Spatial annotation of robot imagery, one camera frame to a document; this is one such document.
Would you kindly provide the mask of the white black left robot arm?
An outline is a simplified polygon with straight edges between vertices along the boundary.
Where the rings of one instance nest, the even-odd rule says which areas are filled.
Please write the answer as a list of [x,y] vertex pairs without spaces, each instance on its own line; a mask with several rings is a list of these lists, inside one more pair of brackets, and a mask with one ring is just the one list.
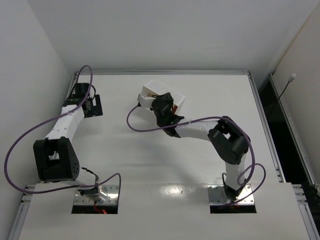
[[89,89],[88,83],[76,83],[63,103],[61,114],[52,130],[42,140],[33,144],[38,177],[42,182],[65,182],[79,185],[81,196],[95,202],[103,201],[101,187],[96,186],[99,177],[91,170],[81,167],[72,140],[83,119],[103,115],[100,96],[88,96],[84,104],[71,112],[82,102]]

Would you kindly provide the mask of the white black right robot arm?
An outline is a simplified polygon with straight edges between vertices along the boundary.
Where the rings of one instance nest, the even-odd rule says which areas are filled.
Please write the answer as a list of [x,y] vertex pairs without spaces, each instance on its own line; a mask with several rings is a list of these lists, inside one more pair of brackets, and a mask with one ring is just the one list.
[[175,138],[194,138],[211,142],[219,157],[225,162],[226,177],[223,187],[226,196],[235,201],[243,190],[245,158],[249,145],[243,133],[235,127],[233,121],[224,119],[212,121],[191,120],[174,114],[172,111],[174,99],[171,94],[153,95],[151,108],[156,116],[158,127],[164,127],[164,132]]

